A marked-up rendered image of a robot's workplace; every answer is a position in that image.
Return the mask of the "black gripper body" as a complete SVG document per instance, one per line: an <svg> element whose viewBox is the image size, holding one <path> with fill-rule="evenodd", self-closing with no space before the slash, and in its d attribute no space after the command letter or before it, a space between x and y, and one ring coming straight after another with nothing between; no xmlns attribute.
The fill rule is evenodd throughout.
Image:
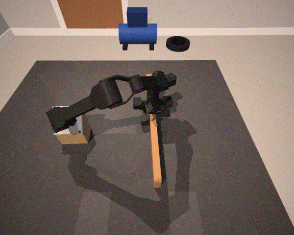
<svg viewBox="0 0 294 235"><path fill-rule="evenodd" d="M133 98L133 109L141 109L144 108L145 105L148 105L148 99L152 97L152 99L159 98L159 93L156 95L150 95L147 93L147 100L141 100L141 97L134 97ZM163 96L160 98L161 104L166 108L171 108L173 106L173 101L171 96Z"/></svg>

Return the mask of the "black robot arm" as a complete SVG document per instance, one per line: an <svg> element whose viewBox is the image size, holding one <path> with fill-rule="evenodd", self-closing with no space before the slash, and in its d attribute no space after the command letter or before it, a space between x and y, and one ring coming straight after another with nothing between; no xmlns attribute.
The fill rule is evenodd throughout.
<svg viewBox="0 0 294 235"><path fill-rule="evenodd" d="M150 95L156 95L159 92L168 90L169 87L176 84L176 75L169 73L164 75L164 72L155 71L152 76L134 75L131 77L114 75L99 81L98 84L92 87L88 97L69 107L53 107L46 112L51 127L54 132L60 132L68 129L69 126L75 126L76 117L81 116L93 109L113 109L126 104L135 94L147 90ZM119 88L115 80L129 82L133 94L127 101L123 102ZM148 99L148 113L159 114L164 111L164 106L161 104L160 98Z"/></svg>

